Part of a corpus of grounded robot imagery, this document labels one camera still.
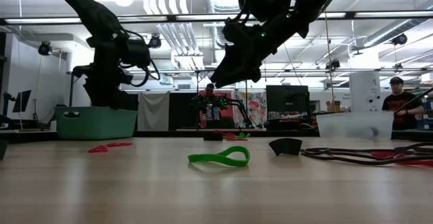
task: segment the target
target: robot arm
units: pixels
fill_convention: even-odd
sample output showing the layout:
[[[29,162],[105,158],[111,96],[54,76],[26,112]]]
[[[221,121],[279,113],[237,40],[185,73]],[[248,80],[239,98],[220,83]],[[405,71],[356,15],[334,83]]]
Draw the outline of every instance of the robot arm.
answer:
[[[226,21],[225,38],[233,45],[225,45],[225,57],[210,80],[216,87],[260,77],[261,61],[277,53],[277,48],[294,34],[305,38],[309,24],[314,22],[332,0],[239,0],[242,12],[250,14],[263,25],[248,27],[236,19]]]
[[[77,66],[72,72],[77,77],[87,76],[84,88],[92,106],[134,110],[137,102],[118,88],[121,83],[133,85],[132,76],[126,75],[123,68],[137,66],[145,71],[143,82],[133,86],[140,87],[149,78],[148,66],[152,59],[143,37],[141,40],[130,39],[129,33],[138,34],[125,30],[116,15],[94,0],[65,1],[77,12],[92,35],[87,43],[95,48],[93,62]]]

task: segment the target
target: cardboard box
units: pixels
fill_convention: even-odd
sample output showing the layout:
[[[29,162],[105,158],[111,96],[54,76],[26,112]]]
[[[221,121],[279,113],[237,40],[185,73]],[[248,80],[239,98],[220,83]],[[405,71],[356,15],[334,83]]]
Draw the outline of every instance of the cardboard box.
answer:
[[[328,112],[341,112],[340,101],[326,102]]]

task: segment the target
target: black box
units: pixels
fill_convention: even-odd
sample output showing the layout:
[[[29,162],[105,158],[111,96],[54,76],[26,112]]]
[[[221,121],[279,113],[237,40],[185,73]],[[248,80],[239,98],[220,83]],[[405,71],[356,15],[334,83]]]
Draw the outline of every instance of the black box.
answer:
[[[8,140],[0,140],[0,160],[3,160],[3,157],[5,157],[8,143]]]

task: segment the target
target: ceiling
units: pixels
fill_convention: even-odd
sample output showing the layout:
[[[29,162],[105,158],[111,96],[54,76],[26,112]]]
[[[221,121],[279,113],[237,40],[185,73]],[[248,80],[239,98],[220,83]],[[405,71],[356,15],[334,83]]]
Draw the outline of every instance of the ceiling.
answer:
[[[328,7],[329,12],[342,11],[374,11],[374,10],[410,10],[417,9],[419,5],[428,0],[333,0]],[[105,6],[112,10],[116,15],[146,15],[143,8],[143,1],[136,0],[130,6],[122,7],[114,1],[101,1]],[[193,14],[205,14],[209,12],[206,0],[186,0],[188,10]],[[56,16],[75,16],[74,10],[68,6],[63,0],[0,0],[0,18],[30,18],[30,17],[56,17]],[[266,69],[282,69],[291,68],[290,59],[294,62],[294,66],[298,69],[306,68],[325,68],[325,63],[328,62],[326,54],[328,53],[328,39],[330,39],[329,49],[333,50],[337,47],[338,53],[334,58],[338,58],[342,67],[348,67],[347,61],[350,56],[348,54],[347,45],[351,39],[368,37],[379,31],[381,28],[389,25],[394,20],[338,20],[329,21],[326,29],[326,22],[316,21],[310,25],[310,31],[306,39],[300,38],[298,35],[289,39],[285,46],[282,45],[275,55],[269,56],[265,60]],[[144,34],[157,33],[158,29],[155,24],[127,24],[126,29],[133,30]],[[224,51],[215,49],[212,39],[212,28],[209,24],[192,23],[193,33],[197,39],[198,47],[203,53],[204,64],[211,66],[219,61],[219,58],[224,56]],[[44,39],[47,35],[51,35],[50,39],[58,42],[53,42],[56,48],[61,48],[66,51],[73,50],[76,45],[84,45],[85,39],[90,36],[83,25],[49,25],[49,26],[23,26],[22,34],[27,39],[40,40],[41,36]],[[379,53],[380,65],[386,68],[391,68],[396,60],[401,61],[407,58],[416,58],[417,55],[430,52],[431,44],[433,43],[433,22],[428,20],[419,26],[405,32],[408,37],[408,42],[405,47],[397,46],[397,52],[394,54],[392,45],[380,44],[374,47],[375,52]],[[156,65],[162,69],[175,69],[172,67],[170,60],[172,59],[172,49],[162,41],[160,49],[152,50],[152,57],[157,60]],[[433,56],[426,56],[420,60],[415,60],[408,67],[421,68],[429,66],[433,63]],[[419,76],[421,72],[412,72],[407,76]],[[383,76],[392,76],[392,72],[383,74]],[[267,76],[295,76],[294,74],[267,73]],[[319,74],[318,79],[324,79],[324,74]],[[338,77],[336,80],[344,80],[344,76]]]

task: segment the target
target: ceiling duct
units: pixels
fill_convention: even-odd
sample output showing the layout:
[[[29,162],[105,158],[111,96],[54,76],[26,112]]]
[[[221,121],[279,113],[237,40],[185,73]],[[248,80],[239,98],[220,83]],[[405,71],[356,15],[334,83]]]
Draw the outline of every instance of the ceiling duct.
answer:
[[[207,0],[208,8],[212,14],[238,13],[240,11],[237,0]],[[223,47],[228,41],[224,38],[223,27],[212,28],[215,48]]]
[[[431,10],[433,9],[433,0],[428,0],[425,3],[417,6],[415,10]],[[391,24],[381,28],[379,31],[365,38],[362,42],[363,47],[359,47],[359,49],[373,47],[383,42],[389,41],[392,38],[403,34],[404,32],[412,29],[415,26],[418,26],[425,21],[424,19],[409,19],[409,20],[396,20]]]

